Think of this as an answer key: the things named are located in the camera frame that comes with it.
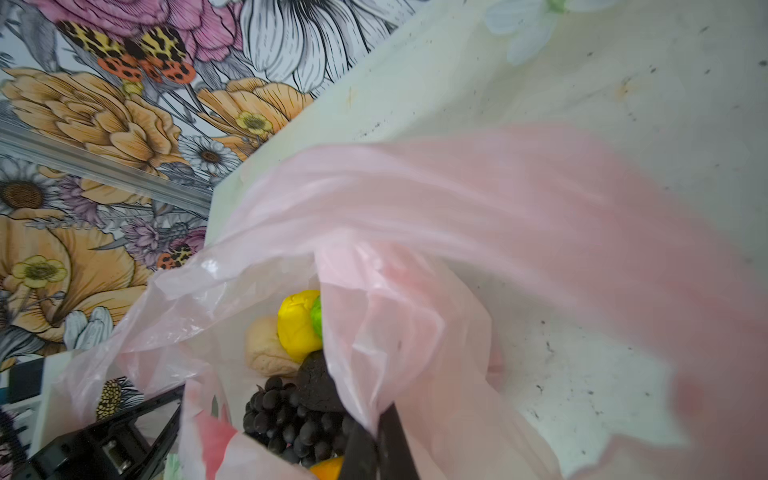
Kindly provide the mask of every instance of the yellow bell pepper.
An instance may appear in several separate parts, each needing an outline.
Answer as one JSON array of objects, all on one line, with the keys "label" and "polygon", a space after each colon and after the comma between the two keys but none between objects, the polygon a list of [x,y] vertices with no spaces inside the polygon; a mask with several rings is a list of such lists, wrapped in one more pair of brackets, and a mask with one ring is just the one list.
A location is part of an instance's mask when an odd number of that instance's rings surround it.
[{"label": "yellow bell pepper", "polygon": [[323,348],[323,339],[315,333],[310,315],[319,295],[317,290],[291,295],[277,312],[277,338],[294,362],[301,363],[307,355]]},{"label": "yellow bell pepper", "polygon": [[310,467],[310,472],[315,474],[320,480],[336,480],[341,474],[341,466],[344,463],[344,457],[331,458]]}]

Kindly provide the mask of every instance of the butterfly illustration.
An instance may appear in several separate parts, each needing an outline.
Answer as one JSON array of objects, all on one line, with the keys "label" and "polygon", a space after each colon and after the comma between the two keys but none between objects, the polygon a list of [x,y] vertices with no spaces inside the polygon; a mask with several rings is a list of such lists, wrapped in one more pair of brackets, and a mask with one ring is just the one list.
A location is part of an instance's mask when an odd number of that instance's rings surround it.
[{"label": "butterfly illustration", "polygon": [[140,39],[124,38],[121,44],[74,22],[58,22],[56,26],[78,47],[95,55],[101,68],[124,80],[141,81],[142,71],[158,83],[165,77],[174,83],[189,84],[195,77],[194,68],[185,62],[184,42],[173,27],[153,27]]}]

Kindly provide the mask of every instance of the white table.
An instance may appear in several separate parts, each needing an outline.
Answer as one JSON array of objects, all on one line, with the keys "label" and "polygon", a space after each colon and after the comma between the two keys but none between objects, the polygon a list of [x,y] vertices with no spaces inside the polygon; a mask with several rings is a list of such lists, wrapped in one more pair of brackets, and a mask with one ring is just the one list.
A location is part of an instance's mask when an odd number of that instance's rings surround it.
[{"label": "white table", "polygon": [[[432,0],[216,189],[208,241],[267,168],[323,143],[390,141],[511,122],[567,121],[613,144],[768,273],[768,3],[628,0],[570,14],[531,63],[505,63],[492,2]],[[668,371],[582,330],[504,280],[457,267],[499,324],[505,398],[565,474],[611,433],[683,441]]]}]

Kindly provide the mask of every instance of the white flower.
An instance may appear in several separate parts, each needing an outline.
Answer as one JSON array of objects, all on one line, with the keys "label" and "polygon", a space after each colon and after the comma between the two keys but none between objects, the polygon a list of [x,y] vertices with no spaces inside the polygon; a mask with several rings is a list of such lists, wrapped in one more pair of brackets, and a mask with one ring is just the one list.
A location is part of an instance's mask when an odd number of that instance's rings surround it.
[{"label": "white flower", "polygon": [[242,163],[231,148],[202,135],[179,137],[179,151],[192,168],[205,177],[211,174],[226,177]]},{"label": "white flower", "polygon": [[522,65],[547,44],[565,12],[596,12],[620,0],[504,0],[485,13],[488,30],[497,35],[514,34],[507,61]]},{"label": "white flower", "polygon": [[8,215],[19,208],[62,210],[56,180],[38,172],[30,162],[0,155],[0,214]]},{"label": "white flower", "polygon": [[336,81],[418,8],[412,0],[245,0],[243,53],[270,81],[302,92]]},{"label": "white flower", "polygon": [[64,318],[64,344],[67,350],[88,350],[109,338],[112,315],[105,306],[97,306],[87,319],[85,313],[73,310]]}]

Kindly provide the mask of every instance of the pink plastic bag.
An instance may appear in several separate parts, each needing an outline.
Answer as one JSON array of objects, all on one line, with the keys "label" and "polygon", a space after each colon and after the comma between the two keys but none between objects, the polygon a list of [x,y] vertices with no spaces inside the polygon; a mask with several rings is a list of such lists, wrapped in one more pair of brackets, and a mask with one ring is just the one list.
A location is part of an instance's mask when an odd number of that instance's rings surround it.
[{"label": "pink plastic bag", "polygon": [[345,407],[373,430],[395,401],[422,478],[560,478],[486,381],[492,320],[439,257],[509,277],[679,372],[671,408],[694,446],[616,438],[577,477],[768,478],[766,297],[671,197],[561,127],[296,155],[252,186],[214,245],[156,275],[59,388],[87,424],[110,367],[148,396],[186,380],[187,480],[311,478],[224,421],[224,392],[253,391],[229,352],[247,323],[319,286]]}]

